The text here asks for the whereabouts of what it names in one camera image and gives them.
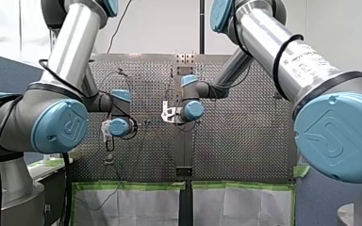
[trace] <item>green tape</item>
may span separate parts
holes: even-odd
[[[291,204],[290,204],[290,226],[295,226],[295,216],[296,216],[296,186],[291,186]]]
[[[79,182],[73,183],[76,191],[83,190],[137,190],[137,191],[163,191],[163,190],[182,190],[185,189],[185,183],[135,183],[135,182]]]
[[[309,166],[296,166],[293,168],[294,177],[305,177],[310,170]]]
[[[53,159],[53,160],[47,160],[45,163],[42,163],[42,161],[38,161],[32,164],[29,164],[29,167],[35,167],[35,166],[45,166],[45,167],[57,167],[60,165],[64,165],[63,159]]]
[[[254,190],[290,191],[292,185],[284,184],[263,184],[249,182],[192,182],[193,189],[222,189],[222,188],[243,188]]]

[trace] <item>metal bracket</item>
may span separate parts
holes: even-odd
[[[176,75],[187,75],[192,74],[194,71],[194,55],[193,54],[179,54],[177,57],[176,64]]]
[[[177,176],[192,176],[192,167],[177,167]]]
[[[182,107],[168,107],[169,102],[163,101],[163,110],[161,112],[161,119],[165,122],[173,123],[173,124],[184,124],[183,121],[179,117],[178,114],[181,113]]]

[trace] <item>label sticker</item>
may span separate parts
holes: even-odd
[[[307,44],[300,45],[301,51],[281,58],[280,65],[303,85],[310,85],[316,78],[326,78],[339,69]]]

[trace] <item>metal pole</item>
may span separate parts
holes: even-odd
[[[203,55],[205,53],[205,0],[201,0],[200,10],[199,54]]]

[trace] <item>robotic arm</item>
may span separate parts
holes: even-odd
[[[49,60],[40,61],[45,72],[24,95],[0,93],[0,128],[6,122],[0,137],[3,225],[43,225],[43,186],[33,185],[23,152],[72,150],[87,133],[89,112],[109,113],[111,119],[103,123],[107,136],[123,137],[137,129],[129,91],[98,90],[88,66],[98,30],[116,16],[117,1],[41,2],[48,27],[60,29]]]
[[[203,116],[200,98],[224,98],[255,59],[293,104],[299,151],[311,166],[344,182],[362,184],[362,73],[343,72],[285,27],[280,0],[216,0],[211,27],[240,48],[208,84],[182,78],[183,104],[173,122]]]
[[[98,30],[107,22],[107,7],[88,0],[69,0],[64,7],[68,13],[46,71],[10,114],[0,141],[3,150],[68,152],[86,135],[88,112],[111,112],[116,119],[108,122],[107,130],[115,137],[134,130],[129,91],[100,92],[88,66]],[[10,104],[0,102],[0,123]]]

